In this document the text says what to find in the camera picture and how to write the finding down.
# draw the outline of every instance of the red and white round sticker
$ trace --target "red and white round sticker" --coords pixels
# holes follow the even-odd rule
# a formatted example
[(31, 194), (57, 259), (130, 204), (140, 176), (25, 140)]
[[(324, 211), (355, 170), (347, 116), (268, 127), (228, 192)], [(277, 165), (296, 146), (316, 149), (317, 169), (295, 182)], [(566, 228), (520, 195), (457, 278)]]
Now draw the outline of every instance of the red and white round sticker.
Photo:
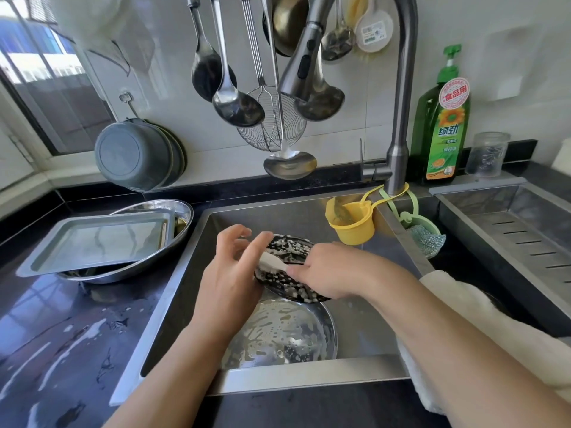
[(466, 78), (454, 78), (448, 81), (438, 96), (443, 108), (456, 109), (464, 105), (470, 94), (470, 84)]

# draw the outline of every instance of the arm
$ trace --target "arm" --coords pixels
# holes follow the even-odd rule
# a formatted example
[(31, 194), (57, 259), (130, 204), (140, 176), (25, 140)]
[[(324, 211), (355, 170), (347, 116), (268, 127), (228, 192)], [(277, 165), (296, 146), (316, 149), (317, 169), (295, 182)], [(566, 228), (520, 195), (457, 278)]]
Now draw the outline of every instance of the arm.
[(571, 426), (569, 404), (402, 267), (334, 243), (315, 245), (305, 265), (288, 273), (328, 297), (367, 299), (432, 381), (456, 426)]
[(251, 233), (233, 225), (218, 234), (217, 253), (204, 270), (190, 324), (104, 428), (192, 425), (230, 340), (261, 296), (253, 272), (274, 235), (261, 233), (252, 243), (239, 238)]

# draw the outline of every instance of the wire strainer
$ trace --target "wire strainer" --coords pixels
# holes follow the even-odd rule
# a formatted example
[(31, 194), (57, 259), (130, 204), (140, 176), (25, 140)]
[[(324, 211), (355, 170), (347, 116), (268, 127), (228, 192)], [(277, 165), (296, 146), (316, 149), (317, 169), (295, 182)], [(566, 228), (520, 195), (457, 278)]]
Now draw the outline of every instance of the wire strainer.
[[(266, 112), (264, 122), (252, 128), (237, 128), (238, 133), (251, 146), (268, 152), (277, 152), (281, 148), (279, 136), (279, 114), (275, 102), (277, 102), (277, 89), (275, 86), (266, 85), (264, 73), (261, 67), (260, 50), (258, 39), (254, 30), (252, 9), (250, 0), (241, 0), (248, 31), (248, 39), (252, 49), (253, 64), (258, 77), (258, 88), (252, 90), (248, 95), (256, 99)], [(305, 131), (307, 120), (302, 118), (296, 111), (295, 101), (282, 95), (282, 107), (284, 117), (283, 138), (289, 146), (295, 144)]]

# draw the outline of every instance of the gray tray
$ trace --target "gray tray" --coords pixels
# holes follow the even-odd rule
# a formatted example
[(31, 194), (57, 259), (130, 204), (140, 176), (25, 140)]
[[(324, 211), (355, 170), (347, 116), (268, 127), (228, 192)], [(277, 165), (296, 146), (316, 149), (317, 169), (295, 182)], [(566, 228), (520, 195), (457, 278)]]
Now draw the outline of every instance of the gray tray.
[(139, 261), (174, 237), (169, 211), (73, 217), (60, 221), (16, 271), (21, 277)]

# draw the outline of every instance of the black button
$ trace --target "black button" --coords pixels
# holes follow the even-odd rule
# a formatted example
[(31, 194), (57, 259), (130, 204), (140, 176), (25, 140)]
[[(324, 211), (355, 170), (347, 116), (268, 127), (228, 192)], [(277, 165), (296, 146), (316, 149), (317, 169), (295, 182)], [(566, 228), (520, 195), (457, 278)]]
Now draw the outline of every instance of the black button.
[(297, 69), (297, 77), (299, 79), (307, 78), (307, 74), (311, 67), (311, 57), (309, 55), (304, 55), (302, 61), (299, 63), (299, 68)]

